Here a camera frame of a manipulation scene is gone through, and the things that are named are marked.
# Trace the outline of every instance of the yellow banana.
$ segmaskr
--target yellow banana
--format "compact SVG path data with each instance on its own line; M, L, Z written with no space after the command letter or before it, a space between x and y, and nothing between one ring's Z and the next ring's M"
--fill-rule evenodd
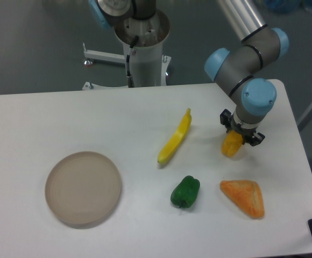
M190 123L192 122L192 116L190 115L190 109L186 110L186 114L183 116L178 129L176 129L173 136L167 142L167 144L163 147L163 149L158 154L157 161L161 165L166 165L168 161L172 158L182 141L184 140Z

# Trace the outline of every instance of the metal pole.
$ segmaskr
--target metal pole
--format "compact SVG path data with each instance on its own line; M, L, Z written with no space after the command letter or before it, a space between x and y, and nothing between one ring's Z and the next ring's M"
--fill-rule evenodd
M307 124L312 120L312 102L296 121L298 131L301 132Z
M218 0L240 40L266 25L252 0Z

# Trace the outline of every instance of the round plate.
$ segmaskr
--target round plate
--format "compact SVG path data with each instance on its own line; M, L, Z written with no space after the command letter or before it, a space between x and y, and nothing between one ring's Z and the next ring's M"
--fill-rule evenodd
M46 202L70 224L104 218L118 201L122 182L113 162L95 152L79 152L61 160L49 174Z

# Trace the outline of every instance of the toy bread slice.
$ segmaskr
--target toy bread slice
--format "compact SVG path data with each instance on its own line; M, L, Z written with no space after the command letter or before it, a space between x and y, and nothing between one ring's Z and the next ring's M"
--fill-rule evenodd
M253 219L265 214L263 196L257 182L249 180L222 181L219 185L241 210Z

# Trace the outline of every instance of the green bell pepper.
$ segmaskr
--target green bell pepper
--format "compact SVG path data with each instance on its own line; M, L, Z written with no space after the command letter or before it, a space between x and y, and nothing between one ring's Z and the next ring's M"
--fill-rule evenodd
M186 176L174 189L171 195L171 202L179 208L189 208L194 204L200 188L198 179Z

